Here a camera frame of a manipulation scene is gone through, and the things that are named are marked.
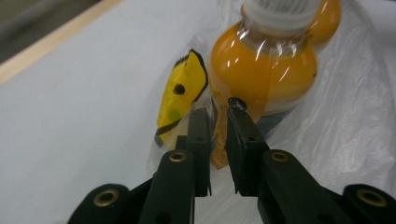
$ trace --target plastic bottle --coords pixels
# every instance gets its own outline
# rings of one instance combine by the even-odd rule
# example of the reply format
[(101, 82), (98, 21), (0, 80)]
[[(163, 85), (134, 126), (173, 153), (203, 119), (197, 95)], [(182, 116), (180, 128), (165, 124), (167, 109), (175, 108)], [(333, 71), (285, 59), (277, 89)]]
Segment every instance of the plastic bottle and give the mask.
[(322, 0), (315, 18), (305, 28), (308, 39), (317, 49), (323, 49), (341, 20), (341, 6), (339, 0)]
[[(209, 86), (221, 110), (233, 106), (262, 122), (267, 134), (310, 89), (317, 72), (305, 27), (320, 0), (246, 0), (244, 17), (215, 43), (208, 62)], [(225, 133), (216, 128), (215, 136)], [(223, 145), (218, 141), (218, 148)], [(222, 161), (214, 152), (212, 163)]]

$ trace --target black spot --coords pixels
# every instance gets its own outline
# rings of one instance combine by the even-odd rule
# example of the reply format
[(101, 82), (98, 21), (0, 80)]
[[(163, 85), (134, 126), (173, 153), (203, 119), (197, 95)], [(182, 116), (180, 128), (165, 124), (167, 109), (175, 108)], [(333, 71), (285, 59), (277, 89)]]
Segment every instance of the black spot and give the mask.
[(239, 109), (239, 110), (247, 110), (248, 106), (245, 104), (245, 102), (241, 99), (238, 99), (236, 97), (231, 97), (228, 99), (228, 104), (230, 105), (231, 108), (234, 109)]
[(174, 87), (174, 94), (182, 95), (185, 91), (186, 88), (184, 88), (184, 86), (181, 84), (176, 84), (176, 86)]

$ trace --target yellow object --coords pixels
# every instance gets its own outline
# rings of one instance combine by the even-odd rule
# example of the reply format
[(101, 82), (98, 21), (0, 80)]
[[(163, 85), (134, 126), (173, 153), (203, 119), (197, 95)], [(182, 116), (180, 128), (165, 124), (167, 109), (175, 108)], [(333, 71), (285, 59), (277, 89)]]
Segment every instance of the yellow object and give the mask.
[(218, 169), (228, 164), (225, 140), (221, 140), (226, 139), (224, 124), (219, 122), (226, 120), (221, 117), (226, 116), (222, 110), (229, 106), (244, 109), (255, 122), (262, 116), (288, 111), (310, 89), (317, 72), (311, 44), (278, 55), (280, 52), (265, 49), (265, 41), (257, 49), (244, 42), (240, 27), (241, 23), (236, 24), (219, 38), (208, 64), (209, 87), (219, 108), (214, 135), (221, 138), (211, 158)]
[(323, 0), (319, 10), (306, 27), (306, 36), (312, 44), (321, 49), (330, 41), (341, 20), (339, 0)]
[(163, 91), (157, 118), (155, 140), (159, 146), (167, 141), (171, 131), (198, 100), (207, 87), (207, 72), (201, 55), (190, 50), (189, 55), (175, 64)]

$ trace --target plastic bag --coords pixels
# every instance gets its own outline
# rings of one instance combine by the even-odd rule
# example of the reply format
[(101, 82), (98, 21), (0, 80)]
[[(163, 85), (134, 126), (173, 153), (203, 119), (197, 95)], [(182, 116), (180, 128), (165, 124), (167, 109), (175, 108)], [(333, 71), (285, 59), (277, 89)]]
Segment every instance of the plastic bag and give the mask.
[[(267, 142), (270, 148), (295, 155), (325, 188), (342, 193), (346, 185), (362, 183), (395, 197), (396, 114), (389, 77), (377, 52), (374, 28), (360, 5), (350, 0), (341, 3), (342, 20), (318, 55), (314, 87)], [(186, 50), (197, 50), (207, 61), (216, 38), (238, 21), (241, 4), (219, 1), (220, 28), (199, 32)], [(175, 135), (182, 133), (182, 125)], [(159, 150), (153, 144), (148, 176), (169, 149)], [(211, 167), (211, 182), (213, 196), (196, 199), (195, 223), (262, 223), (257, 199), (234, 194), (229, 167)]]

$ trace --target bottle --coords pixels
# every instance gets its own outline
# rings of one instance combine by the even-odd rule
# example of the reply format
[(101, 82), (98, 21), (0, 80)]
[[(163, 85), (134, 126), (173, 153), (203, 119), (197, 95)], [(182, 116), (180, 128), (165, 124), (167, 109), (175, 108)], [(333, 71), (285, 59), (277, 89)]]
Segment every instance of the bottle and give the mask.
[[(268, 134), (300, 102), (317, 72), (315, 50), (304, 31), (319, 5), (320, 0), (245, 1), (243, 19), (217, 40), (208, 62), (219, 115), (230, 106), (246, 110), (253, 121), (264, 120), (262, 133)], [(219, 120), (226, 119), (218, 118), (214, 135), (225, 139)], [(220, 159), (224, 144), (218, 141), (212, 155), (217, 168), (226, 165)]]
[(341, 6), (339, 0), (322, 0), (315, 18), (306, 29), (306, 36), (318, 49), (323, 49), (335, 31), (341, 20)]

